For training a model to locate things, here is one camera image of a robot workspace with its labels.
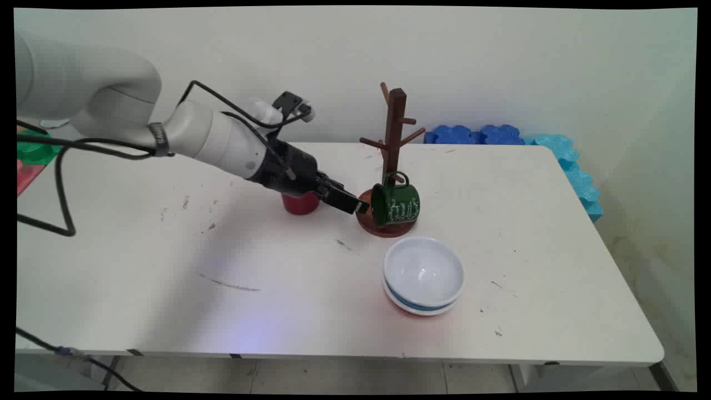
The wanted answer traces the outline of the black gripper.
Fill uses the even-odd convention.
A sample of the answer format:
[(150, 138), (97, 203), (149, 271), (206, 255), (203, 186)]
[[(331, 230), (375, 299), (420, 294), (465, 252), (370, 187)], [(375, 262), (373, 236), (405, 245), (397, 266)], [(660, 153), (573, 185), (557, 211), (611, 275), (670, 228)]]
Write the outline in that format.
[(294, 198), (317, 193), (323, 203), (348, 214), (365, 214), (370, 209), (369, 203), (348, 192), (343, 184), (320, 173), (312, 155), (282, 140), (271, 140), (269, 144), (283, 164), (266, 151), (256, 172), (249, 177), (250, 182)]

